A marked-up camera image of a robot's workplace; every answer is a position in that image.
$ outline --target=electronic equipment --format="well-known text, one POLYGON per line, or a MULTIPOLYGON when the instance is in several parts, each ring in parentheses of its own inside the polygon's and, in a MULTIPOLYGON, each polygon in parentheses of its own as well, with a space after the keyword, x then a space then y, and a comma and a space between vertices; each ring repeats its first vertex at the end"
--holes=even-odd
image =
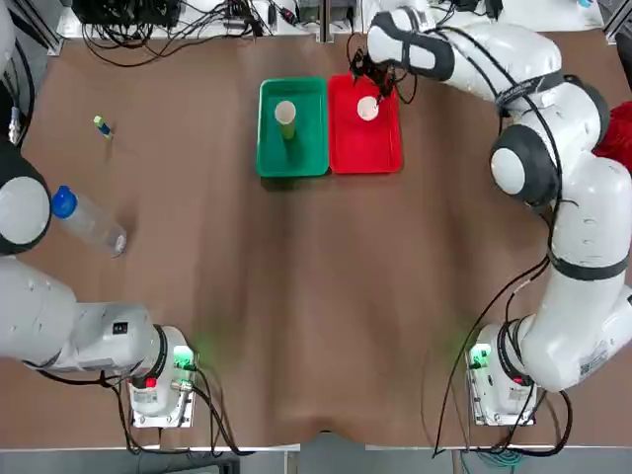
POLYGON ((480 0, 452 0, 459 12, 473 12, 478 7, 480 0))
POLYGON ((178 25, 181 6, 180 0, 74 0, 72 11, 86 25, 173 28, 178 25))

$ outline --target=green indicator light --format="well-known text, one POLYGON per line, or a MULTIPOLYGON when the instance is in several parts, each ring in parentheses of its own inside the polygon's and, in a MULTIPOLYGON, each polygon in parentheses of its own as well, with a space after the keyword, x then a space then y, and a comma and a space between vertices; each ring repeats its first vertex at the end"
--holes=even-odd
POLYGON ((473 365, 487 367, 487 357, 492 352, 489 344, 476 344, 470 349, 470 360, 473 365))
POLYGON ((194 365, 194 352, 187 346, 174 347, 174 366, 184 368, 194 365))

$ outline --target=cable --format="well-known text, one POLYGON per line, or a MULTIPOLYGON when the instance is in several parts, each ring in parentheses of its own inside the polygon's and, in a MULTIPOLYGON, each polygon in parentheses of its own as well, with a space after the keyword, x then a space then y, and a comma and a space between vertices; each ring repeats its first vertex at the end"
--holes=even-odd
POLYGON ((516 452, 505 452, 503 454, 490 454, 487 452, 476 453, 483 463, 492 468, 516 468, 523 460, 522 454, 516 452))
POLYGON ((219 430, 221 432, 222 437, 224 438, 224 441, 226 441, 226 445, 228 447, 230 447, 230 450, 238 455, 238 456, 249 456, 251 454, 254 454, 254 451, 242 451, 240 450, 237 445, 235 444, 235 441, 232 439, 232 437, 228 434, 228 432, 226 431, 226 427, 224 427, 224 424, 221 421, 221 417, 219 416, 219 414, 217 413, 217 410, 215 410, 215 406, 212 404, 210 397, 208 395, 206 395, 202 390, 200 390, 198 387, 194 386, 194 392, 199 396, 199 398, 201 398, 204 403, 208 406, 208 410, 210 410, 210 414, 212 417, 215 418, 215 420, 217 421, 217 424, 219 426, 219 430))
POLYGON ((403 76, 400 80, 395 81, 395 91, 397 92, 397 96, 399 97, 400 101, 402 101, 406 105, 409 105, 415 99, 415 94, 417 94, 417 75, 415 75, 415 85, 413 86, 413 94, 411 94, 411 97, 409 99, 404 99, 399 90, 399 83, 404 80, 404 77, 406 76, 403 76))
MULTIPOLYGON (((17 1, 16 1, 16 0, 14 0, 14 4, 21 4, 21 3, 22 3, 22 1, 20 1, 20 0, 17 0, 17 1)), ((41 25, 43 25, 43 27, 44 27, 44 28, 48 31, 48 34, 50 35, 50 37, 51 37, 51 38, 53 38, 55 41, 58 41, 58 36, 57 36, 57 33, 56 33, 56 32, 54 32, 54 31, 50 28, 50 26, 48 25, 48 23, 44 20, 44 18, 42 18, 42 17, 41 17, 40 12, 39 12, 39 11, 38 11, 38 9, 37 9, 37 8, 33 5, 33 3, 31 2, 31 0, 25 0, 25 2, 24 2, 24 3, 25 3, 25 5, 27 5, 27 6, 29 7, 29 10, 31 10, 31 13, 33 13, 33 15, 35 15, 35 16, 38 18, 39 23, 40 23, 41 25)), ((31 20, 31 22, 32 22, 34 25, 36 25, 36 24, 37 24, 37 22, 34 22, 34 21, 33 21, 33 19, 30 19, 30 20, 31 20)))
POLYGON ((115 386, 111 386, 110 389, 115 392, 117 396, 117 405, 118 405, 118 417, 120 418, 120 424, 123 429, 123 433, 125 436, 125 445, 127 450, 134 454, 138 455, 141 452, 147 452, 151 454, 191 454, 192 451, 189 448, 186 449, 148 449, 146 447, 141 446, 131 434, 131 430, 127 427, 127 418, 125 416, 125 409, 122 405, 122 397, 120 396, 120 390, 115 386))
POLYGON ((456 11, 456 4, 450 3, 449 8, 447 9, 438 7, 437 5, 431 5, 431 8, 434 10, 441 10, 442 12, 445 13, 443 18, 441 18, 438 22, 436 22, 436 25, 440 27, 441 25, 443 25, 445 22, 447 22, 450 18, 454 16, 454 12, 456 11))
POLYGON ((351 56, 351 53, 349 52, 349 45, 350 45, 350 43, 352 42, 352 38, 353 38, 355 35, 358 35, 358 33, 356 33, 356 32, 352 32, 352 33, 349 35, 349 37, 347 38, 347 49, 346 49, 346 51, 347 51, 347 63, 348 63, 350 66, 351 66, 351 64, 352 64, 352 56, 351 56))
POLYGON ((101 375, 96 380, 74 380, 70 378, 62 378, 45 370, 36 370, 36 372, 49 380, 54 380, 55 382, 73 386, 101 385, 102 387, 110 388, 111 385, 108 384, 107 381, 113 380, 115 378, 120 378, 118 375, 106 377, 103 371, 101 371, 101 375))
MULTIPOLYGON (((316 20, 310 20, 308 22, 301 22, 301 23, 299 23, 299 25, 302 25, 304 27, 307 26, 307 25, 320 25, 320 22, 317 22, 316 20)), ((345 29, 345 27, 343 27, 342 25, 338 25, 337 23, 334 23, 334 22, 330 23, 330 25, 332 27, 336 27, 338 30, 344 30, 345 29)))
POLYGON ((548 451, 532 451, 528 449, 521 449, 519 447, 510 447, 508 448, 509 451, 531 457, 551 457, 564 449, 569 441, 569 437, 571 436, 571 430, 573 429, 573 404, 571 403, 571 399, 569 398, 566 391, 560 390, 559 393, 564 399, 564 403, 566 404, 566 427, 564 428, 564 433, 562 434, 562 437, 555 445, 555 447, 548 451))
POLYGON ((216 5, 213 9, 205 12, 198 7, 195 7, 188 2, 180 0, 182 4, 191 7, 192 9, 201 13, 201 16, 196 19, 194 22, 187 24, 184 23, 185 26, 178 31, 172 32, 171 29, 165 30, 167 32, 167 42, 164 46, 159 50, 154 50, 149 46, 148 42, 153 33, 153 25, 147 24, 137 24, 135 25, 135 30, 133 34, 129 32, 129 27, 124 27, 122 25, 118 25, 118 30, 115 28, 111 28, 108 26, 98 25, 92 26, 92 32, 96 32, 101 40, 112 41, 114 45, 104 45, 98 44, 95 42, 91 35, 87 34, 87 26, 82 25, 82 36, 86 46, 90 50, 90 52, 97 56, 99 59, 107 62, 108 64, 123 67, 123 68, 132 68, 132 67, 140 67, 152 62, 155 62, 159 59, 163 59, 169 57, 176 52, 184 49, 185 47, 190 47, 193 45, 203 44, 209 40, 217 39, 217 38, 242 38, 245 35, 249 35, 250 33, 254 33, 255 36, 260 36, 263 34, 263 28, 265 28, 269 35, 273 35, 272 30, 266 24, 266 22, 262 19, 261 15, 257 11, 254 6, 252 0, 225 0, 218 5, 216 5), (224 21, 228 18, 240 17, 244 19, 244 29, 243 31, 237 34, 220 34, 212 37, 208 37, 205 39, 199 39, 201 32, 208 27, 211 23, 217 21, 224 21), (188 42, 185 44, 181 44, 174 49, 169 50, 171 45, 175 40, 187 40, 191 36, 197 35, 197 41, 188 42), (119 63, 113 61, 102 54, 97 52, 97 49, 117 49, 119 47, 123 47, 126 49, 139 49, 144 48, 149 53, 151 53, 152 57, 148 59, 141 60, 135 63, 119 63))
POLYGON ((467 62, 469 62, 474 69, 476 69, 476 71, 483 77, 483 79, 485 80, 485 83, 487 84, 487 86, 490 88, 490 91, 492 91, 492 95, 494 96, 494 98, 496 99, 498 97, 498 91, 496 90, 496 88, 494 87, 494 84, 492 83, 492 80, 490 79, 490 77, 485 73, 485 71, 483 70, 483 68, 474 60, 472 59, 469 55, 465 54, 463 51, 461 51, 461 49, 454 43, 452 43, 449 38, 444 35, 443 33, 441 33, 440 31, 436 32, 436 35, 439 36, 440 38, 442 38, 444 41, 451 43, 454 48, 461 53, 461 55, 467 60, 467 62))
MULTIPOLYGON (((483 54, 485 54, 485 56, 490 60, 490 62, 505 76, 505 78, 510 82, 510 84, 512 84, 512 86, 517 86, 517 83, 512 78, 511 74, 501 65, 501 63, 487 50, 487 48, 485 48, 481 43, 479 43, 475 39, 473 39, 470 35, 468 35, 467 33, 463 32, 462 30, 459 30, 459 29, 453 28, 453 27, 439 27, 436 30, 437 31, 445 30, 445 31, 453 32, 453 33, 455 33, 457 35, 460 35, 460 36, 466 38, 467 40, 469 40, 472 44, 474 44, 474 46, 478 50, 480 50, 483 54)), ((549 139, 549 142, 551 144, 551 148, 553 149, 553 155, 554 155, 554 158, 555 158, 556 174, 557 174, 557 178, 558 178, 558 189, 557 189, 557 196, 556 196, 556 199, 555 199, 555 204, 554 204, 554 207, 553 207, 553 217, 551 219, 552 225, 550 226, 549 239, 548 239, 548 242, 547 242, 549 250, 552 250, 551 249, 551 244, 552 244, 552 240, 553 240, 553 227, 554 227, 554 223, 555 223, 556 218, 557 218, 557 213, 558 213, 558 210, 559 210, 560 203, 562 201, 562 160, 560 158, 560 153, 558 151, 557 144, 555 142, 555 137, 553 136, 553 132, 551 131, 551 128, 549 127, 548 123, 546 122, 546 120, 542 116, 542 113, 535 106, 535 104, 533 103, 533 101, 531 100, 530 97, 522 96, 521 98, 524 99, 528 103, 530 109, 533 111, 533 113, 535 114, 537 119, 542 124, 542 127, 544 128, 544 131, 546 133, 546 136, 549 139)))
MULTIPOLYGON (((512 294, 507 299, 507 304, 505 305, 505 324, 506 325, 509 325, 512 322, 512 321, 510 321, 510 306, 512 305, 512 302, 514 301, 515 296, 520 291, 522 291, 526 286, 528 286, 529 284, 531 284, 534 281, 536 281, 538 279, 538 277, 540 277, 540 275, 542 275, 546 271, 546 269, 548 268, 549 264, 550 264, 550 261, 547 262, 546 265, 544 265, 535 275, 531 276, 527 281, 525 281, 520 286, 518 286, 514 291, 512 291, 512 294)), ((510 339, 510 342, 512 343, 512 347, 515 350, 518 358, 521 359, 520 347, 518 346, 517 340, 516 340, 517 329, 516 329, 514 335, 509 334, 509 339, 510 339)))
POLYGON ((494 455, 497 455, 497 456, 504 455, 506 452, 511 452, 510 451, 510 444, 512 443, 512 439, 514 438, 514 433, 517 430, 518 426, 526 427, 529 423, 531 423, 531 421, 535 418, 535 414, 537 413, 538 409, 540 408, 540 405, 542 405, 542 402, 544 401, 544 399, 546 398, 546 395, 548 394, 548 392, 546 390, 542 391, 542 395, 540 395, 540 399, 535 403, 535 406, 533 407, 533 410, 531 410, 531 413, 529 414, 528 418, 524 422, 520 423, 520 419, 522 418, 522 415, 524 415, 524 411, 526 410, 526 406, 528 405, 528 403, 529 403, 529 401, 531 399, 532 393, 533 392, 530 390, 528 397, 524 401, 524 405, 522 406, 522 410, 520 411, 520 414, 515 419, 515 423, 510 428, 509 433, 507 434, 507 436, 505 436, 504 439, 501 439, 499 442, 494 444, 489 449, 488 448, 476 448, 476 449, 472 449, 472 451, 481 452, 481 453, 488 453, 488 454, 494 454, 494 455))
MULTIPOLYGON (((40 25, 44 25, 46 27, 47 30, 50 31, 50 28, 48 27, 48 25, 46 24, 46 22, 42 21, 40 18, 40 22, 36 21, 29 12, 27 12, 26 8, 24 7, 24 5, 22 5, 22 2, 20 0, 16 0, 13 2, 13 6, 15 6, 20 13, 22 14, 21 20, 22 21, 16 21, 16 17, 20 18, 19 15, 15 14, 11 9, 11 16, 12 19, 14 20, 14 23, 16 25, 19 26, 19 28, 27 35, 29 35, 30 37, 32 37, 35 41, 37 41, 42 47, 44 47, 45 49, 54 49, 55 48, 55 44, 50 40, 50 38, 44 33, 43 29, 40 27, 40 25), (26 23, 28 26, 26 29, 23 29, 22 26, 23 24, 26 23), (38 37, 34 38, 32 36, 32 33, 35 33, 38 37)), ((56 36, 54 35, 53 32, 50 32, 51 36, 53 38, 56 38, 56 36)))
POLYGON ((11 76, 9 76, 9 73, 7 71, 4 71, 2 78, 4 79, 4 84, 6 86, 7 92, 11 96, 11 100, 13 101, 13 105, 15 107, 18 104, 18 93, 16 89, 13 87, 11 76))
MULTIPOLYGON (((202 379, 202 382, 204 383, 204 388, 206 389, 206 393, 208 394, 208 400, 211 401, 211 397, 210 397, 210 385, 208 383, 208 379, 206 378, 206 374, 202 371, 202 370, 197 370, 197 373, 199 373, 199 376, 202 379)), ((219 419, 219 423, 223 423, 223 419, 224 419, 224 412, 222 410, 220 419, 219 419)), ((221 430, 217 430, 217 435, 215 437, 213 437, 213 420, 214 417, 213 416, 209 416, 209 421, 210 421, 210 454, 214 457, 217 458, 219 456, 222 455, 221 452, 216 453, 215 452, 215 448, 217 447, 217 440, 219 439, 219 435, 221 433, 221 430)))
POLYGON ((20 88, 20 76, 18 75, 18 68, 16 67, 16 61, 13 57, 10 59, 11 61, 11 69, 13 70, 13 75, 16 78, 16 96, 18 97, 18 104, 20 103, 20 98, 22 97, 22 90, 20 88))
POLYGON ((472 474, 470 472, 470 468, 467 465, 467 463, 465 462, 465 458, 463 457, 463 451, 459 451, 459 456, 461 458, 461 465, 463 466, 463 470, 465 471, 465 474, 472 474))
POLYGON ((18 147, 21 147, 24 143, 25 137, 27 136, 29 128, 31 127, 31 120, 33 119, 33 112, 36 106, 36 85, 33 80, 33 73, 31 72, 29 61, 27 60, 27 56, 25 55, 22 45, 18 39, 16 39, 16 50, 18 51, 18 54, 20 54, 20 59, 22 60, 22 65, 27 75, 27 82, 29 83, 29 109, 27 110, 27 117, 22 128, 22 134, 18 139, 18 147))

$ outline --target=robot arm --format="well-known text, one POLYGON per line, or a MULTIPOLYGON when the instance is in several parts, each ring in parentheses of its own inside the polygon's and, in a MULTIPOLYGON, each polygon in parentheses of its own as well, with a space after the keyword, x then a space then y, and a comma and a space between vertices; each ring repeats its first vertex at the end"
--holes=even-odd
MULTIPOLYGON (((509 339, 505 344, 519 373, 547 390, 563 390, 584 380, 632 339, 632 290, 624 284, 632 238, 632 182, 623 166, 591 153, 607 130, 608 107, 596 89, 562 76, 556 44, 535 32, 499 24, 462 29, 511 74, 519 84, 515 88, 468 38, 449 29, 424 33, 423 24, 423 14, 410 8, 378 13, 368 31, 370 60, 502 105, 512 124, 492 148, 491 168, 506 194, 542 206, 563 184, 544 299, 535 315, 510 327, 509 334, 517 334, 518 354, 509 339), (554 137, 562 183, 552 143, 523 95, 554 137)), ((513 425, 528 393, 501 365, 498 341, 509 335, 499 336, 500 329, 498 324, 483 328, 473 350, 479 369, 470 376, 480 400, 474 407, 480 424, 513 425)))
POLYGON ((69 287, 8 256, 0 256, 0 357, 37 370, 104 370, 128 379, 142 426, 181 426, 191 411, 193 395, 172 385, 189 380, 184 367, 195 364, 180 331, 153 325, 142 306, 77 303, 69 287))

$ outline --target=paper cup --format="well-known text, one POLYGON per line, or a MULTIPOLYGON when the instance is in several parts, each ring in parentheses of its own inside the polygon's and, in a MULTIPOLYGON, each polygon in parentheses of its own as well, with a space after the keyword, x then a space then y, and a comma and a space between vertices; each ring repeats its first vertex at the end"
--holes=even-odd
POLYGON ((362 97, 357 102, 357 114, 362 120, 371 121, 377 117, 378 112, 377 100, 372 96, 362 97))
POLYGON ((290 101, 279 102, 275 109, 275 119, 283 138, 291 140, 296 130, 296 107, 294 104, 290 101))

